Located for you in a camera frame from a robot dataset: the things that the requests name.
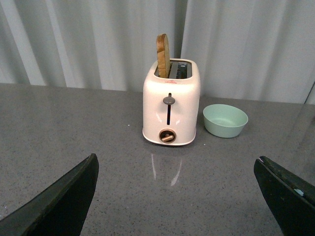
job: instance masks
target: ceramic bowl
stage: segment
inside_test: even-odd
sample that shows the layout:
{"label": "ceramic bowl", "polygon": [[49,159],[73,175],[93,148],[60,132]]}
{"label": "ceramic bowl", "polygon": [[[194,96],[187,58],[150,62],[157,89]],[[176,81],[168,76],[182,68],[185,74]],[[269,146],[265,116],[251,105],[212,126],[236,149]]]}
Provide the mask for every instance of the ceramic bowl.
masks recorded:
{"label": "ceramic bowl", "polygon": [[248,116],[242,110],[224,104],[207,106],[203,110],[206,129],[221,138],[233,138],[239,135],[248,122]]}

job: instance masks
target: white curtain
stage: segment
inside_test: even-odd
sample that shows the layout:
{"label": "white curtain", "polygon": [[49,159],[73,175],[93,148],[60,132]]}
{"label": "white curtain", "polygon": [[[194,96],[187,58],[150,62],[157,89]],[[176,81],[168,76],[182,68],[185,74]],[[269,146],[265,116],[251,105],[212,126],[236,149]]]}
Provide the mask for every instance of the white curtain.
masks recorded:
{"label": "white curtain", "polygon": [[313,0],[0,0],[0,82],[142,91],[160,33],[202,94],[315,104]]}

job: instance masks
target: toaster knob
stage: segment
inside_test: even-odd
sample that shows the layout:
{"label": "toaster knob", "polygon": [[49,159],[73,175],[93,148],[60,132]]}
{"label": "toaster knob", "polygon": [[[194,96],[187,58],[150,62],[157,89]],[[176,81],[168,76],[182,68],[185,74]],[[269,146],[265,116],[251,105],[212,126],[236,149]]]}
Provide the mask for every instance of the toaster knob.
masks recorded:
{"label": "toaster knob", "polygon": [[173,105],[175,103],[175,98],[171,97],[171,96],[168,96],[168,97],[163,98],[163,102],[166,105]]}

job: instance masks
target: gray countertop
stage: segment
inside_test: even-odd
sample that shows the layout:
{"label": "gray countertop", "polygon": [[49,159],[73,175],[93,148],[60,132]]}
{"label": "gray countertop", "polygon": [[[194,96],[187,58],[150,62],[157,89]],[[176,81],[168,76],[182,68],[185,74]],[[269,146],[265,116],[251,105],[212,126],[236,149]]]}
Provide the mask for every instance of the gray countertop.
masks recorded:
{"label": "gray countertop", "polygon": [[[210,104],[249,122],[222,139]],[[0,219],[91,153],[96,191],[81,235],[282,235],[253,173],[265,155],[315,184],[315,106],[201,97],[197,134],[182,147],[142,136],[142,93],[0,84]]]}

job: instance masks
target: cream toaster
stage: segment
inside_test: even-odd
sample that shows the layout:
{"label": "cream toaster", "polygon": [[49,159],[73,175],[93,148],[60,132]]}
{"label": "cream toaster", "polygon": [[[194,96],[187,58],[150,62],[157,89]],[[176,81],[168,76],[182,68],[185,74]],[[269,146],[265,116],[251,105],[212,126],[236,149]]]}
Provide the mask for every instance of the cream toaster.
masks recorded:
{"label": "cream toaster", "polygon": [[200,76],[192,60],[171,59],[168,78],[158,76],[158,62],[143,85],[143,136],[150,142],[180,146],[196,136]]}

